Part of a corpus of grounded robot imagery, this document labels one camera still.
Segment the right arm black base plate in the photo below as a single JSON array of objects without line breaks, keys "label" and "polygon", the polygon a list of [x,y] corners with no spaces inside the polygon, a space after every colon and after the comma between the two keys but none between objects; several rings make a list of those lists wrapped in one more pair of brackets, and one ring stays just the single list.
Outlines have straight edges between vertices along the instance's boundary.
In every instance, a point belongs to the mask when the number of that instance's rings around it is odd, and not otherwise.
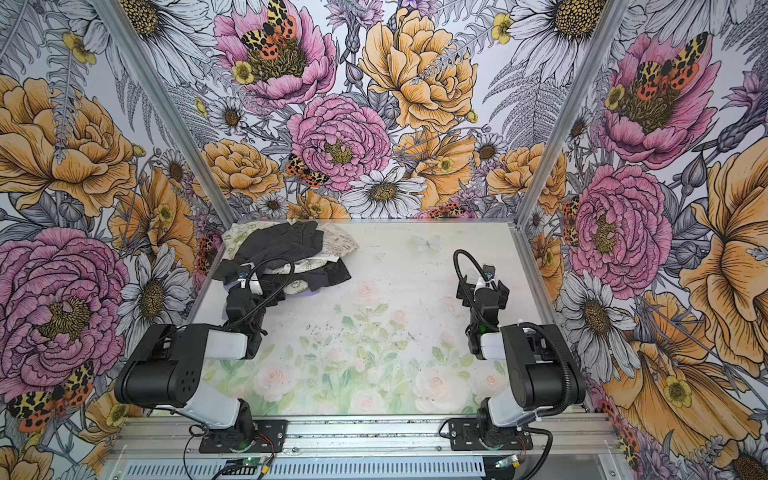
[{"label": "right arm black base plate", "polygon": [[524,451],[533,448],[532,437],[512,427],[500,428],[477,418],[446,419],[439,429],[452,451]]}]

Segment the lavender purple shirt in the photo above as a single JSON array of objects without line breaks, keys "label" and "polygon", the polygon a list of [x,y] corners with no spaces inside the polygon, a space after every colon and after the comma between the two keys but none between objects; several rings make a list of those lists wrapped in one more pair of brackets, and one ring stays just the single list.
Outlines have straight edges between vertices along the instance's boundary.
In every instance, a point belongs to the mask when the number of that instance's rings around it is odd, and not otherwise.
[{"label": "lavender purple shirt", "polygon": [[314,296],[317,296],[317,295],[323,295],[326,292],[326,290],[327,289],[318,289],[318,290],[315,290],[315,291],[305,290],[303,292],[300,292],[297,295],[298,295],[299,298],[310,298],[310,297],[314,297]]}]

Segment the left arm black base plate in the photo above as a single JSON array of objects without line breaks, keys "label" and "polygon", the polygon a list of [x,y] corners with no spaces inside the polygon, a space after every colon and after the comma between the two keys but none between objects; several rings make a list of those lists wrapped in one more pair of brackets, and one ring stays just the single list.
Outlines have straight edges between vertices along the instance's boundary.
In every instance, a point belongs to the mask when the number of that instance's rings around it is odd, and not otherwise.
[{"label": "left arm black base plate", "polygon": [[254,420],[250,427],[211,430],[200,442],[202,454],[280,453],[287,437],[287,420]]}]

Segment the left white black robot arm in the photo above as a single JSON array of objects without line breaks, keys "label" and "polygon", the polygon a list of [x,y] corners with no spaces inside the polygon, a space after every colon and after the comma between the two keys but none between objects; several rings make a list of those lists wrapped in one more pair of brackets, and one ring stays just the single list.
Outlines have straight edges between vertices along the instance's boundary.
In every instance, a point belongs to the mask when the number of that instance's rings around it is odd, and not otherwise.
[{"label": "left white black robot arm", "polygon": [[217,448],[244,451],[257,438],[248,402],[227,396],[203,380],[208,360],[256,357],[266,331],[265,309],[277,291],[251,284],[263,264],[243,264],[228,290],[225,322],[154,325],[147,329],[118,375],[116,399],[142,408],[173,412],[202,427]]}]

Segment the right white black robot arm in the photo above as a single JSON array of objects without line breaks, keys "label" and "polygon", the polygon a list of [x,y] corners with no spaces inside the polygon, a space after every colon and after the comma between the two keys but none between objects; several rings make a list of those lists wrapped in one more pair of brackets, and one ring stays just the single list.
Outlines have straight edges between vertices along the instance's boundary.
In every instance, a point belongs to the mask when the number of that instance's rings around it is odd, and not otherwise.
[{"label": "right white black robot arm", "polygon": [[586,381],[557,326],[499,323],[509,289],[493,273],[493,268],[485,267],[472,283],[458,272],[456,297],[470,312],[465,330],[470,354],[502,364],[507,385],[481,398],[473,424],[450,428],[455,450],[530,448],[526,427],[559,415],[586,397]]}]

